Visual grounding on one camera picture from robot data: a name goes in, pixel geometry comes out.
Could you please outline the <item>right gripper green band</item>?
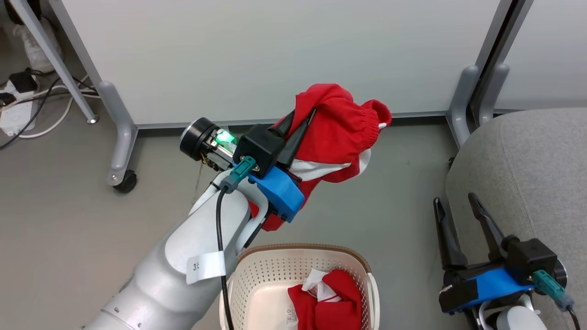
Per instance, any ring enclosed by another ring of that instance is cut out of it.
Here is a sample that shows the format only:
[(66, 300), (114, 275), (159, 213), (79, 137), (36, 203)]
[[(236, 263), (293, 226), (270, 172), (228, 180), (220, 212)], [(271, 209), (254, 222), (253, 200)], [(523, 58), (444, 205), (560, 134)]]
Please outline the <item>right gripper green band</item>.
[(503, 235), (475, 193), (468, 193), (468, 201), (474, 217), (482, 227), (488, 247), (489, 261), (478, 264), (468, 263), (466, 256), (460, 249), (459, 239), (449, 209), (443, 207), (438, 197), (434, 198), (437, 240), (444, 271), (443, 288), (472, 279), (487, 271), (504, 268), (507, 253), (503, 250), (503, 247), (508, 245), (511, 239), (515, 242), (519, 241), (517, 236)]

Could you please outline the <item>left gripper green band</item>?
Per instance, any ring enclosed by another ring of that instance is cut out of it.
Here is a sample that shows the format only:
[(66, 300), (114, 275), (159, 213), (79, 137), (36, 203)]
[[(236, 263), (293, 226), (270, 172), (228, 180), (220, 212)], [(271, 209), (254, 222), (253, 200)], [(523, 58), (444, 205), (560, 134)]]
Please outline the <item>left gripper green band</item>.
[[(291, 133), (277, 157), (279, 168), (291, 167), (316, 110), (312, 109), (295, 130), (291, 129), (295, 116), (294, 110), (273, 125), (273, 134), (277, 137), (287, 137), (288, 133)], [(183, 131), (180, 138), (180, 151), (214, 171), (226, 171), (233, 167), (233, 153), (236, 151), (237, 144), (237, 138), (228, 130), (202, 117), (193, 121)]]

